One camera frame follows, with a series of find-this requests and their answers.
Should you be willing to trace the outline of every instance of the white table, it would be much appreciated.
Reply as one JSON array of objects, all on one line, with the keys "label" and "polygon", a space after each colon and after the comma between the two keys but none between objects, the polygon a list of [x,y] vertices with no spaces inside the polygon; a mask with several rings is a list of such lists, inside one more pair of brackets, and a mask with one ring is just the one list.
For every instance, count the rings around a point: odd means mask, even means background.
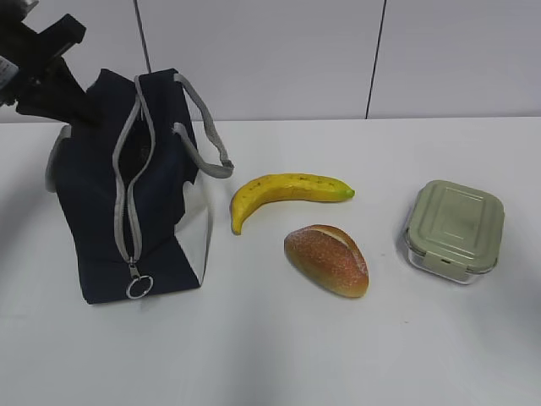
[{"label": "white table", "polygon": [[[0,126],[1,405],[541,404],[541,118],[219,123],[236,172],[209,181],[203,287],[99,306],[81,297],[68,226],[42,186],[59,128]],[[281,172],[358,193],[268,205],[232,235],[234,191]],[[500,264],[472,286],[412,269],[396,249],[435,178],[505,204]],[[312,223],[356,239],[363,299],[290,266],[284,237]]]}]

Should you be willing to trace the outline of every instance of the bread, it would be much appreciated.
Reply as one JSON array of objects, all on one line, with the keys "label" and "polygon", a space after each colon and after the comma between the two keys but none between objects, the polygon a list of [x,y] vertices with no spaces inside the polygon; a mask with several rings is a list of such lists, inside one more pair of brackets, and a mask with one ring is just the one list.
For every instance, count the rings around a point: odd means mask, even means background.
[{"label": "bread", "polygon": [[289,260],[307,277],[335,294],[361,298],[369,269],[355,242],[340,228],[314,225],[287,235]]}]

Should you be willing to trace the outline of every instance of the zipper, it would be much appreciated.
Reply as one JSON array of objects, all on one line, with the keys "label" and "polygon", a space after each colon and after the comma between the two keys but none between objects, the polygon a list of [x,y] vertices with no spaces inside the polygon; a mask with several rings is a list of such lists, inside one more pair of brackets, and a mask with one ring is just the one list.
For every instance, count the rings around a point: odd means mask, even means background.
[{"label": "zipper", "polygon": [[[139,85],[139,78],[135,78],[135,84],[138,91],[138,95],[135,98],[134,107],[132,108],[131,113],[129,114],[126,123],[118,137],[117,144],[112,153],[112,166],[115,173],[116,185],[117,185],[117,199],[115,202],[115,211],[114,211],[114,236],[115,242],[117,244],[118,252],[128,265],[129,275],[131,276],[131,282],[126,288],[126,295],[130,299],[139,299],[146,296],[154,284],[154,280],[151,276],[140,275],[139,269],[137,268],[137,262],[140,259],[141,252],[143,250],[143,239],[141,235],[141,229],[139,225],[139,219],[137,216],[137,209],[135,207],[134,199],[134,186],[139,180],[141,175],[145,172],[146,168],[149,166],[150,160],[154,153],[154,147],[156,144],[156,134],[154,132],[154,125],[150,118],[150,113],[142,91]],[[122,152],[123,146],[128,138],[130,130],[134,126],[134,122],[137,119],[139,112],[143,112],[145,115],[147,124],[149,126],[150,132],[150,153],[146,159],[145,165],[140,169],[140,171],[134,176],[134,178],[129,182],[128,187],[122,179],[120,173],[119,160],[120,153]],[[129,223],[129,234],[132,237],[134,253],[130,255],[128,249],[126,248],[126,241],[124,239],[124,216],[128,216]],[[142,294],[133,296],[131,290],[136,283],[147,280],[148,287],[142,292]]]}]

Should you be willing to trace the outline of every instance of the yellow banana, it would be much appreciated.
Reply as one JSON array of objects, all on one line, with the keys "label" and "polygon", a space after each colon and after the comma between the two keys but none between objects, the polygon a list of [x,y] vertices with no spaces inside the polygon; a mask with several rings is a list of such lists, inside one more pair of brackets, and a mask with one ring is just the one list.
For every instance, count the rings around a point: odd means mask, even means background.
[{"label": "yellow banana", "polygon": [[231,200],[232,231],[240,234],[244,220],[265,203],[280,200],[343,201],[355,190],[341,180],[305,173],[282,173],[254,179]]}]

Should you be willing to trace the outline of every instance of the container lid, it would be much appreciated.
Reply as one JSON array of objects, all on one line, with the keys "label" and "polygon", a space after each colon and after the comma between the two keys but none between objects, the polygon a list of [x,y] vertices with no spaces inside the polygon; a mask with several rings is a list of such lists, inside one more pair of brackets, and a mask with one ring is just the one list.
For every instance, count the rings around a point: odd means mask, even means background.
[{"label": "container lid", "polygon": [[442,266],[471,273],[492,269],[500,252],[504,207],[495,196],[443,180],[418,195],[407,228],[411,248]]}]

